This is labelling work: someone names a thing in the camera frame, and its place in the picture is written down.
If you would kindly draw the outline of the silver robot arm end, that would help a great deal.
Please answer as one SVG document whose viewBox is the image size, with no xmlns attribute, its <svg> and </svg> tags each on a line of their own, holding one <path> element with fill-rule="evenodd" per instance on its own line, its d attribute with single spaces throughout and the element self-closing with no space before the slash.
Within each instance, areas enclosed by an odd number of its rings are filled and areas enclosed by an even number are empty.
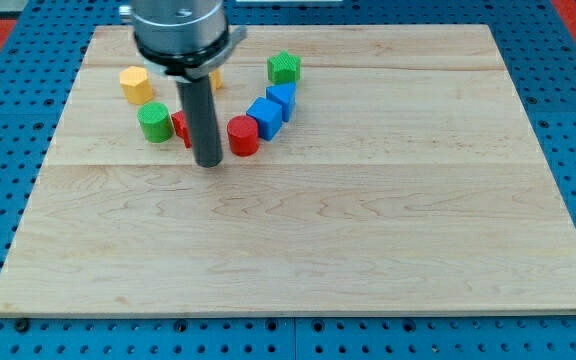
<svg viewBox="0 0 576 360">
<path fill-rule="evenodd" d="M 130 0 L 119 7 L 152 72 L 196 82 L 222 66 L 247 36 L 229 27 L 222 0 Z"/>
</svg>

